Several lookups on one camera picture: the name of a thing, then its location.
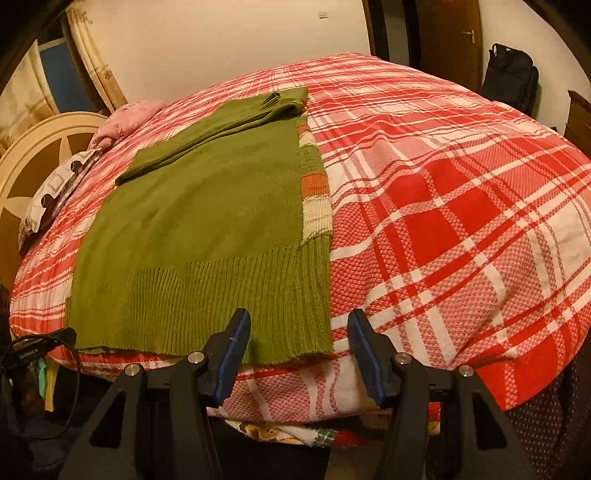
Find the green knit sweater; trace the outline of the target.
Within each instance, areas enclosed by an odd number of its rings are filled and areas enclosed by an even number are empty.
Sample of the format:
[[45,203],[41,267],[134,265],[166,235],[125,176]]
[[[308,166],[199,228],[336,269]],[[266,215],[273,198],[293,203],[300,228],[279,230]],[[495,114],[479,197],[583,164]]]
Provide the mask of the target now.
[[304,87],[231,100],[137,152],[76,255],[79,349],[180,356],[245,309],[245,362],[331,351],[332,205],[307,106]]

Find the white brown patterned pillow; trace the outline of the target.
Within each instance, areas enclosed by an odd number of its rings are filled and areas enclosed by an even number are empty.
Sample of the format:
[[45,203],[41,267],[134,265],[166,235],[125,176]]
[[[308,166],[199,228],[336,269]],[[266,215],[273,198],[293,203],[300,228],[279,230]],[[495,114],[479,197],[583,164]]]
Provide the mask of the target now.
[[101,155],[100,149],[74,154],[60,164],[42,183],[29,202],[19,225],[20,248],[33,235],[48,228]]

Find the cream wooden headboard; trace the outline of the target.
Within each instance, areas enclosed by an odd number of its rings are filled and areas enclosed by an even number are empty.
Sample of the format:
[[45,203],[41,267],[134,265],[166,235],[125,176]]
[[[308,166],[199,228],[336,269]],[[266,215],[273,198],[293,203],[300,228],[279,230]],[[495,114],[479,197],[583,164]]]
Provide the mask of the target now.
[[55,115],[29,128],[1,157],[1,284],[10,289],[21,263],[18,230],[43,181],[85,150],[107,117],[93,112]]

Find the red white plaid bed sheet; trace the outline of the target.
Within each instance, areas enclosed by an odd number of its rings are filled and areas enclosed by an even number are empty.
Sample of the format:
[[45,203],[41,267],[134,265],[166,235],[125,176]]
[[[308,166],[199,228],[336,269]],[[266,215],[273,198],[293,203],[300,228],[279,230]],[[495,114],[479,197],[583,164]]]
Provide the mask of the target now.
[[311,423],[370,408],[346,339],[363,309],[397,348],[473,366],[499,405],[546,388],[590,330],[590,161],[504,104],[407,66],[345,53],[260,70],[180,99],[98,162],[12,289],[15,335],[64,324],[74,259],[136,151],[223,102],[307,87],[329,177],[332,355],[246,366],[217,415]]

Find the pink floral pillow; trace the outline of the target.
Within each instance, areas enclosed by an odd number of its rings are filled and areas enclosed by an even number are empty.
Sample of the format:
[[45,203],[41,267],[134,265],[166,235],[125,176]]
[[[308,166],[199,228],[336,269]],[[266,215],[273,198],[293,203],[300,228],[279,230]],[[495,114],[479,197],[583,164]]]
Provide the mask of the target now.
[[115,110],[98,128],[88,145],[89,150],[112,148],[135,132],[166,106],[163,100],[142,100],[128,103]]

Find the beige curtain left panel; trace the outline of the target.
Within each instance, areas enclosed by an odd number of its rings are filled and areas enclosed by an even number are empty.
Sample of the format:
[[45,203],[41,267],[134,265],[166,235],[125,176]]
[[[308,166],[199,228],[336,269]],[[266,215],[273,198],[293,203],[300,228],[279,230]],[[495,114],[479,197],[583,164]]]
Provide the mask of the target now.
[[35,41],[1,93],[1,155],[29,128],[58,113]]

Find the beige curtain panel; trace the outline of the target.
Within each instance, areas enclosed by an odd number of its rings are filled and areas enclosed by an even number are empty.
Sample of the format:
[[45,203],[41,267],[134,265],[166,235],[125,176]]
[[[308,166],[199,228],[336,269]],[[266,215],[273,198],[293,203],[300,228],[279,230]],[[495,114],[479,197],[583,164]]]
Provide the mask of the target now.
[[1,93],[1,155],[29,128],[58,113],[35,41]]
[[66,18],[76,50],[95,87],[110,113],[127,103],[110,67],[103,60],[91,35],[90,20],[84,1],[73,1],[66,9]]

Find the dark window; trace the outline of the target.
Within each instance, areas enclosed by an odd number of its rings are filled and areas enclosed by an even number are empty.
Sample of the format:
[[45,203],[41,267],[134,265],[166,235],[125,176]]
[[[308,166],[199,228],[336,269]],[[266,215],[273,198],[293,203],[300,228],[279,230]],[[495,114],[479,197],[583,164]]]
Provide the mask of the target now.
[[39,46],[44,73],[60,113],[94,111],[94,107],[76,73],[64,38]]

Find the brown wooden dresser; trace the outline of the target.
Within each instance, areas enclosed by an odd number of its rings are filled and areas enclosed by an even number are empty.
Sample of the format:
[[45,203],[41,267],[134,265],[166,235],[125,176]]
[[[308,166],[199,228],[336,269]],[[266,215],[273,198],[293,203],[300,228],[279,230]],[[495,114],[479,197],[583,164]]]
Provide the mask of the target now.
[[591,103],[573,90],[570,97],[569,115],[565,126],[565,138],[587,157],[591,156]]

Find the beige curtain right panel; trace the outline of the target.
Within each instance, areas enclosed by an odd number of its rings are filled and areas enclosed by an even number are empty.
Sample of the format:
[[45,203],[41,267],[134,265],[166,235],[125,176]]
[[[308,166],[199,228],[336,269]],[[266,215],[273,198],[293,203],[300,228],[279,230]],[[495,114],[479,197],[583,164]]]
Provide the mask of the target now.
[[91,35],[90,20],[84,1],[73,1],[66,9],[66,18],[76,50],[95,87],[110,113],[127,103],[110,67],[103,60]]

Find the black folded stroller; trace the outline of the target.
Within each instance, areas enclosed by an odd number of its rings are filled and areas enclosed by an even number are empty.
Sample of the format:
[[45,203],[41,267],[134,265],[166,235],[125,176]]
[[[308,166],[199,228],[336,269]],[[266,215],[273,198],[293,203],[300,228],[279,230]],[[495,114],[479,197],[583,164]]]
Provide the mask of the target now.
[[525,52],[495,43],[479,94],[531,115],[536,101],[539,71]]

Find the brown wooden door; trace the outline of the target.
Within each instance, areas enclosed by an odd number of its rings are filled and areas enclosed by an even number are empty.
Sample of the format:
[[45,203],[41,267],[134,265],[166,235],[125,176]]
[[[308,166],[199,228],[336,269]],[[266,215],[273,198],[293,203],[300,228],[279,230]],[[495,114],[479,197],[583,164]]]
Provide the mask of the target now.
[[[483,34],[477,0],[416,1],[420,69],[477,92],[482,84]],[[463,31],[475,30],[476,45]]]

